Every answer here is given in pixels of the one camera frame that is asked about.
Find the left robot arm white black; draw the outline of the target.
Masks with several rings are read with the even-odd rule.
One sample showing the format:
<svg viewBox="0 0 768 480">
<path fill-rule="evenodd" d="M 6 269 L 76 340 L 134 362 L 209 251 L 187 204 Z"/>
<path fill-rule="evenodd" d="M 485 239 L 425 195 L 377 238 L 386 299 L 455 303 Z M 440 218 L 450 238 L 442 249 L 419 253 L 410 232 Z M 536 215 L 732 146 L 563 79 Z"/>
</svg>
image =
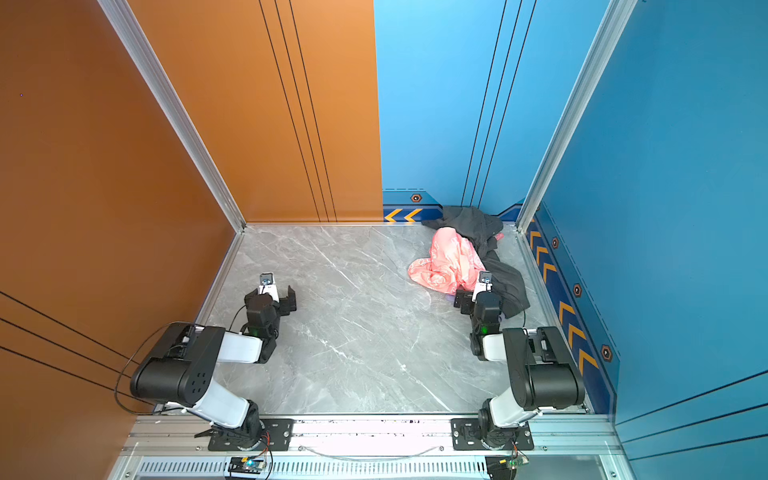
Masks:
<svg viewBox="0 0 768 480">
<path fill-rule="evenodd" d="M 198 438 L 211 451 L 268 448 L 269 430 L 255 401 L 238 396 L 214 379 L 225 363 L 262 365 L 277 347 L 281 320 L 297 310 L 296 291 L 281 296 L 272 276 L 244 297 L 246 323 L 224 327 L 170 324 L 132 374 L 130 391 L 141 400 L 170 404 L 208 422 Z"/>
</svg>

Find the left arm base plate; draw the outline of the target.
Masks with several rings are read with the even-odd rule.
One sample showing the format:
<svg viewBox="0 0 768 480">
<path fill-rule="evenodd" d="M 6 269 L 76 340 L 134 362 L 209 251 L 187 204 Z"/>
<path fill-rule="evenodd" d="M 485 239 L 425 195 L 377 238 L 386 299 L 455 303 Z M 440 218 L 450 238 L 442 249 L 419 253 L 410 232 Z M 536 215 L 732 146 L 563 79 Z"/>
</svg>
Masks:
<svg viewBox="0 0 768 480">
<path fill-rule="evenodd" d="M 196 438 L 208 437 L 208 450 L 213 452 L 285 452 L 289 449 L 294 421 L 289 418 L 261 419 L 253 425 L 245 424 L 236 429 L 214 426 L 196 434 Z"/>
</svg>

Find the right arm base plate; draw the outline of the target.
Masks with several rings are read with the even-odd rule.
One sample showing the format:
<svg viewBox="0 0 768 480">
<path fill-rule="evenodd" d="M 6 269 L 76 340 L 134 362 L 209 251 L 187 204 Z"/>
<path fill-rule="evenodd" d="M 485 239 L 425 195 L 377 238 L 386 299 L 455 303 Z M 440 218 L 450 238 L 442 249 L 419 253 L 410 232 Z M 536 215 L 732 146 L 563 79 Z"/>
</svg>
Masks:
<svg viewBox="0 0 768 480">
<path fill-rule="evenodd" d="M 529 425 L 514 428 L 483 427 L 477 418 L 450 420 L 451 439 L 456 451 L 532 451 L 535 448 Z"/>
</svg>

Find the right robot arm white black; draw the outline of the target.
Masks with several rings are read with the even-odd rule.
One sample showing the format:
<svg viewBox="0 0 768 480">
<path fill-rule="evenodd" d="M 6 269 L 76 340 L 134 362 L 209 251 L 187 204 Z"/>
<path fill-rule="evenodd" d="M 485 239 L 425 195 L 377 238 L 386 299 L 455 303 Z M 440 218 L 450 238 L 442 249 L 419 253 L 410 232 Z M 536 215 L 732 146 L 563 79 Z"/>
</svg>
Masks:
<svg viewBox="0 0 768 480">
<path fill-rule="evenodd" d="M 580 406 L 586 397 L 582 374 L 560 330 L 501 326 L 501 299 L 492 291 L 459 289 L 454 307 L 470 317 L 470 348 L 479 360 L 506 365 L 509 386 L 487 399 L 474 425 L 456 431 L 461 448 L 532 449 L 528 422 L 554 410 Z"/>
</svg>

